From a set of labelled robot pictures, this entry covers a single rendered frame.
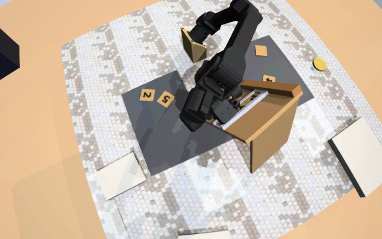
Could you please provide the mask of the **yellow round disc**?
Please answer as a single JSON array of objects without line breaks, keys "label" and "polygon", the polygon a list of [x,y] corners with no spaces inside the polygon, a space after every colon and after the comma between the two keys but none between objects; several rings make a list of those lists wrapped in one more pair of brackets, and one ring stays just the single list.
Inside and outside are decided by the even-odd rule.
[{"label": "yellow round disc", "polygon": [[327,65],[326,62],[320,58],[316,58],[313,61],[313,66],[317,71],[325,71]]}]

